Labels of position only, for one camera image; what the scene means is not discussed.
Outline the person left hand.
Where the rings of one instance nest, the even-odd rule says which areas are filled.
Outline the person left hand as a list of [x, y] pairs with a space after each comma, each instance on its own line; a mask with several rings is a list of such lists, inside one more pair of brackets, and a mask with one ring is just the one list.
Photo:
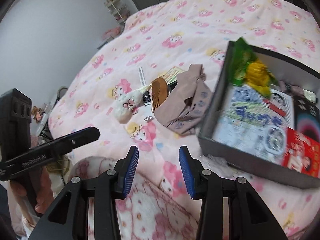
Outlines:
[[[36, 192], [36, 205], [35, 212], [44, 214], [48, 207], [52, 204], [54, 197], [51, 189], [52, 181], [49, 177], [49, 173], [46, 167], [42, 167], [40, 176], [40, 187]], [[10, 181], [11, 191], [15, 197], [17, 204], [20, 206], [21, 212], [24, 217], [30, 216], [31, 213], [28, 211], [27, 206], [24, 204], [23, 198], [27, 196], [26, 189], [16, 181]]]

